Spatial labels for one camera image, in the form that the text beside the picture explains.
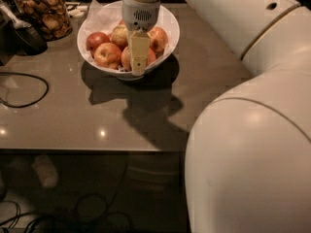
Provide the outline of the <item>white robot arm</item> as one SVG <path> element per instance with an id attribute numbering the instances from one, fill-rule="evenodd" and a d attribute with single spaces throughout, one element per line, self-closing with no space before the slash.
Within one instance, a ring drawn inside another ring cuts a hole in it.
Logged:
<path id="1" fill-rule="evenodd" d="M 253 78 L 188 139 L 191 233 L 311 233 L 309 9 L 296 0 L 185 0 Z"/>

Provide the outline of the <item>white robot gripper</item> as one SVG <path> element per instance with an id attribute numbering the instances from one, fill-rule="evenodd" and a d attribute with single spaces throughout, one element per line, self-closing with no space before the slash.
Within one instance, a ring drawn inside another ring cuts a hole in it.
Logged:
<path id="1" fill-rule="evenodd" d="M 128 47 L 133 76 L 142 76 L 148 64 L 150 31 L 157 23 L 160 4 L 141 3 L 135 0 L 122 0 L 122 20 L 129 30 Z"/>

